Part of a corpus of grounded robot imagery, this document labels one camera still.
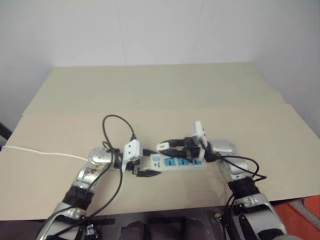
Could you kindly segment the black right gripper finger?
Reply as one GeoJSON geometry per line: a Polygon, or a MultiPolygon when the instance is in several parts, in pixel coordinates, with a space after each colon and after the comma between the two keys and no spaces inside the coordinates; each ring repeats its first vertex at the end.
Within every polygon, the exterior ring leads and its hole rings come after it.
{"type": "Polygon", "coordinates": [[[169,148],[177,148],[177,147],[184,147],[186,145],[185,143],[185,139],[169,139],[169,140],[165,140],[162,143],[165,146],[168,146],[169,148]]]}
{"type": "Polygon", "coordinates": [[[187,152],[184,148],[182,149],[176,149],[176,148],[168,148],[168,149],[161,149],[159,150],[159,153],[171,157],[171,158],[186,158],[187,152]]]}

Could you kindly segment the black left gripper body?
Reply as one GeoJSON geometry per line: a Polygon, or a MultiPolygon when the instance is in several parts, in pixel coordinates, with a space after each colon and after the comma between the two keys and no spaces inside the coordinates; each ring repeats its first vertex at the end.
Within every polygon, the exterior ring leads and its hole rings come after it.
{"type": "Polygon", "coordinates": [[[128,172],[131,172],[132,175],[140,175],[141,171],[140,171],[140,163],[141,163],[141,160],[138,159],[136,161],[129,161],[127,164],[126,164],[126,168],[125,170],[128,171],[128,172]]]}

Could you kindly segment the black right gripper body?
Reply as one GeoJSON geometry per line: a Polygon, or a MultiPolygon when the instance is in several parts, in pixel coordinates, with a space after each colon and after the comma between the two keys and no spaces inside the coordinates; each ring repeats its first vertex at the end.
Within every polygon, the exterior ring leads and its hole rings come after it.
{"type": "Polygon", "coordinates": [[[204,149],[201,145],[196,144],[192,137],[185,137],[183,139],[183,150],[185,151],[187,160],[204,159],[204,149]]]}

